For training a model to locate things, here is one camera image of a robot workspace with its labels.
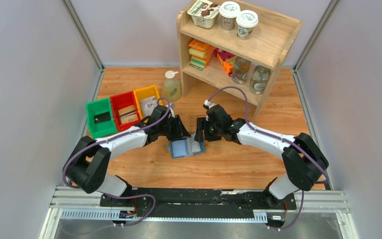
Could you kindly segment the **blue leather card holder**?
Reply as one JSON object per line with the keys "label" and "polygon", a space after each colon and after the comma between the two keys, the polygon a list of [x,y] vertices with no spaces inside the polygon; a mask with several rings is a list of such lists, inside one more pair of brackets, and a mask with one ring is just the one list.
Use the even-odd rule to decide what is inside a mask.
{"label": "blue leather card holder", "polygon": [[166,149],[172,158],[183,158],[206,152],[204,142],[195,141],[195,133],[191,137],[169,142]]}

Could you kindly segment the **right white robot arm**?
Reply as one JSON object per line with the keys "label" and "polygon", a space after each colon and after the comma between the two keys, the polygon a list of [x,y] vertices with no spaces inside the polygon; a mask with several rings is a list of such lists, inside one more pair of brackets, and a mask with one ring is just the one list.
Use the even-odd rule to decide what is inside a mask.
{"label": "right white robot arm", "polygon": [[225,109],[205,101],[206,116],[197,119],[195,141],[226,140],[252,146],[283,160],[286,172],[272,180],[265,189],[264,202],[277,208],[284,198],[297,190],[309,191],[326,174],[329,162],[313,138],[276,133],[263,129],[245,119],[233,119]]}

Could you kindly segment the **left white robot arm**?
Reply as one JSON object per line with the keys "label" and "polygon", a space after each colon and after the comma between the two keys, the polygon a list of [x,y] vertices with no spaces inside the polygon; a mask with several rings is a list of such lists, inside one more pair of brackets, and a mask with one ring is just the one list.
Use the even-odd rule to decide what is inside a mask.
{"label": "left white robot arm", "polygon": [[64,183],[90,194],[95,191],[113,196],[119,206],[132,200],[129,184],[107,172],[109,162],[130,150],[145,147],[164,136],[168,141],[191,137],[179,115],[164,105],[156,106],[150,116],[112,136],[82,137],[63,167]]}

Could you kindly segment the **printed card in yellow bin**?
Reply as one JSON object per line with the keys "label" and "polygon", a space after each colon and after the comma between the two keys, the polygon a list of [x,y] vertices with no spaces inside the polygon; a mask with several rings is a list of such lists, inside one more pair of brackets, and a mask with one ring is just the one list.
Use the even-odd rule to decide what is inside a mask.
{"label": "printed card in yellow bin", "polygon": [[150,96],[140,100],[141,111],[143,117],[150,116],[156,106],[158,106],[158,98],[156,96]]}

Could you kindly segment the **tan card in red bin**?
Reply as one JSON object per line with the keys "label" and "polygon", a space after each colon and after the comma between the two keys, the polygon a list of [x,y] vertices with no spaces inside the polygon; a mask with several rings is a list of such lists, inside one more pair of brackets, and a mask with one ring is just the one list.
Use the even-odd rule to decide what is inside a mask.
{"label": "tan card in red bin", "polygon": [[137,116],[137,114],[134,114],[134,115],[121,117],[120,120],[122,124],[128,124],[128,123],[132,123],[139,120],[139,117]]}

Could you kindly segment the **black card in green bin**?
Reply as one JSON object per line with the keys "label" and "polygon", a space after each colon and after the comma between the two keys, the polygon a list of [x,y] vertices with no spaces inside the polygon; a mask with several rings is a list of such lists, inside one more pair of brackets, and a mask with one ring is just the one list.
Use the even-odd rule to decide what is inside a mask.
{"label": "black card in green bin", "polygon": [[110,112],[104,112],[94,116],[95,124],[111,121]]}

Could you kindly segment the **soap dispenser bottle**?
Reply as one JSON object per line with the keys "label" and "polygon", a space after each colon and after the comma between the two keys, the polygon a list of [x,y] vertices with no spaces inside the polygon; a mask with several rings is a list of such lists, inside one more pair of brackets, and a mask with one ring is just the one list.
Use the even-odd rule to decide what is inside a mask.
{"label": "soap dispenser bottle", "polygon": [[169,70],[165,73],[164,94],[170,101],[174,102],[182,97],[181,82],[178,79],[178,71]]}

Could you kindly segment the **yellow plastic bin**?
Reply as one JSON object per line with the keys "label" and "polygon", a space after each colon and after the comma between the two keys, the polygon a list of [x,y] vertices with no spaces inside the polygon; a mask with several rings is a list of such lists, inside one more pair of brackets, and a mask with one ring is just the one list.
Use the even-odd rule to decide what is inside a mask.
{"label": "yellow plastic bin", "polygon": [[133,90],[139,119],[150,116],[158,105],[160,94],[156,85]]}

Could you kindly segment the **red plastic bin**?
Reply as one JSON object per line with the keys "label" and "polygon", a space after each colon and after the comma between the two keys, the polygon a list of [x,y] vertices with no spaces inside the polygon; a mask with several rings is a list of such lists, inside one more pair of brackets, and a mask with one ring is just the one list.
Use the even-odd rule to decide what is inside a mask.
{"label": "red plastic bin", "polygon": [[111,96],[109,100],[118,132],[130,128],[142,119],[133,91]]}

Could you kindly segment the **wooden shelf unit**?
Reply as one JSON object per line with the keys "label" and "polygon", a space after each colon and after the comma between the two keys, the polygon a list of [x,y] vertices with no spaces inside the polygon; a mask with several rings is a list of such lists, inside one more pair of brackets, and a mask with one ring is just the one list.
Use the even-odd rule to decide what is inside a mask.
{"label": "wooden shelf unit", "polygon": [[239,0],[238,4],[242,9],[252,10],[259,17],[259,24],[255,27],[251,38],[241,40],[238,39],[235,31],[223,30],[219,21],[210,29],[196,26],[187,13],[193,4],[194,1],[190,1],[179,12],[176,21],[182,94],[185,96],[197,80],[219,89],[233,84],[220,67],[220,64],[214,60],[211,60],[202,71],[190,66],[189,43],[193,39],[197,39],[271,70],[270,80],[261,94],[251,93],[248,83],[239,85],[239,88],[245,92],[248,102],[257,107],[252,117],[252,121],[255,121],[275,80],[279,76],[287,54],[300,32],[303,22],[273,10]]}

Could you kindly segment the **orange snack box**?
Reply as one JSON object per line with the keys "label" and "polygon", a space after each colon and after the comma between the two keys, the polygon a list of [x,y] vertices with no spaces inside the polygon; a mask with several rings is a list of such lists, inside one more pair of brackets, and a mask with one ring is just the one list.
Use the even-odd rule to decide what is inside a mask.
{"label": "orange snack box", "polygon": [[220,48],[215,49],[215,56],[228,77],[231,77],[237,56]]}

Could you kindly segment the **left glass bottle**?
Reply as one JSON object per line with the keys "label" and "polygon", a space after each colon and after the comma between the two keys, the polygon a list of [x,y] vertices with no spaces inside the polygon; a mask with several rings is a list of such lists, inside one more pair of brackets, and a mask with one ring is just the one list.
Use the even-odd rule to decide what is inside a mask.
{"label": "left glass bottle", "polygon": [[242,57],[237,57],[234,62],[234,68],[232,71],[232,81],[235,84],[243,84],[247,80],[247,76],[251,67],[251,61]]}

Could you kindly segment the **glass bottle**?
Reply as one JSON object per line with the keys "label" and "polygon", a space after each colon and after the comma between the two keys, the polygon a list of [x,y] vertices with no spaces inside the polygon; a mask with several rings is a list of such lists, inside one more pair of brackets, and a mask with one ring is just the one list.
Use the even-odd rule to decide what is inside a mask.
{"label": "glass bottle", "polygon": [[261,94],[271,76],[271,70],[261,65],[257,65],[250,80],[250,91],[254,94]]}
{"label": "glass bottle", "polygon": [[232,81],[235,84],[243,84],[247,80],[247,76],[251,67],[251,61],[242,57],[237,57],[234,62],[234,68],[232,71]]}

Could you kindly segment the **stack of sponges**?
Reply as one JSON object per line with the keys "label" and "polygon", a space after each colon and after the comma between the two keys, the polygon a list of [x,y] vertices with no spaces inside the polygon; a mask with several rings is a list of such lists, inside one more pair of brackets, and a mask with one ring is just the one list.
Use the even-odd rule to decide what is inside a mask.
{"label": "stack of sponges", "polygon": [[193,39],[188,46],[191,56],[189,65],[203,71],[212,59],[216,47],[197,39]]}

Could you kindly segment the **green plastic bin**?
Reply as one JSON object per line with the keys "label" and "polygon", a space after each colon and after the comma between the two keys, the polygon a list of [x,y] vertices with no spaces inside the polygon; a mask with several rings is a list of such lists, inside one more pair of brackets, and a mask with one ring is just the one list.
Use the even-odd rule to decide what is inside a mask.
{"label": "green plastic bin", "polygon": [[109,98],[86,103],[88,129],[93,138],[117,133]]}

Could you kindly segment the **right glass bottle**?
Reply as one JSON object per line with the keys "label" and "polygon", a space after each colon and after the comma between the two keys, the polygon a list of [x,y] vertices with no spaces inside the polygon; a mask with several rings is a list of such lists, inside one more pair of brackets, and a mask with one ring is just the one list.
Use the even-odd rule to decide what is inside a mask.
{"label": "right glass bottle", "polygon": [[254,94],[261,94],[271,76],[271,70],[261,65],[257,65],[250,80],[250,91]]}

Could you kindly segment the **yogurt cup pack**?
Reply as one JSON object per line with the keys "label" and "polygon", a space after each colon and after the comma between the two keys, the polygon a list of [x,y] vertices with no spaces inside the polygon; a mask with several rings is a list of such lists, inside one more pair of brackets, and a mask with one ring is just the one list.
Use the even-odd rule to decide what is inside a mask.
{"label": "yogurt cup pack", "polygon": [[219,14],[220,5],[208,0],[197,0],[187,11],[194,24],[210,29],[213,27]]}

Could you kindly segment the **right paper coffee cup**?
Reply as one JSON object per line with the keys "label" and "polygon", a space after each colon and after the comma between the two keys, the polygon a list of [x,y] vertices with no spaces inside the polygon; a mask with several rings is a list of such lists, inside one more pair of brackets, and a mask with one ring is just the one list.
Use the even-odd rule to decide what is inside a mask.
{"label": "right paper coffee cup", "polygon": [[236,17],[237,37],[247,40],[251,37],[254,28],[259,23],[259,18],[256,12],[252,10],[243,10]]}

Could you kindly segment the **paper coffee cup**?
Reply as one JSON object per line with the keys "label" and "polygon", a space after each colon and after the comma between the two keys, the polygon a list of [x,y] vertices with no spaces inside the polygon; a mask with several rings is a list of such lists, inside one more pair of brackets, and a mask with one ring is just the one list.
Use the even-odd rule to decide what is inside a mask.
{"label": "paper coffee cup", "polygon": [[234,1],[225,1],[222,3],[219,14],[221,27],[224,30],[233,30],[236,22],[236,17],[240,13],[240,5]]}
{"label": "paper coffee cup", "polygon": [[259,23],[259,18],[256,12],[252,10],[243,10],[236,17],[237,37],[247,40],[251,37],[254,28]]}

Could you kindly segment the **left paper coffee cup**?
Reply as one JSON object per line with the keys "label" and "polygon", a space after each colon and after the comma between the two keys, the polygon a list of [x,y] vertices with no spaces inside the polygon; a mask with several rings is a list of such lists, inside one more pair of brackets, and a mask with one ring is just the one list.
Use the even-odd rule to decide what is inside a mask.
{"label": "left paper coffee cup", "polygon": [[236,17],[240,13],[240,5],[234,1],[225,1],[222,3],[219,14],[221,27],[224,30],[233,30],[236,22]]}

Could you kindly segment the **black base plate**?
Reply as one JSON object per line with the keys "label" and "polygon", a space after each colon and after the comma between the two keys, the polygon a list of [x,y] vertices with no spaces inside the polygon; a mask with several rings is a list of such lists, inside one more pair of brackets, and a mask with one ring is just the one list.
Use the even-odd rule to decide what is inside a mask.
{"label": "black base plate", "polygon": [[131,207],[139,216],[152,209],[151,217],[198,219],[249,219],[255,210],[295,210],[293,194],[274,201],[263,191],[232,189],[132,188],[123,200],[101,196],[102,207]]}

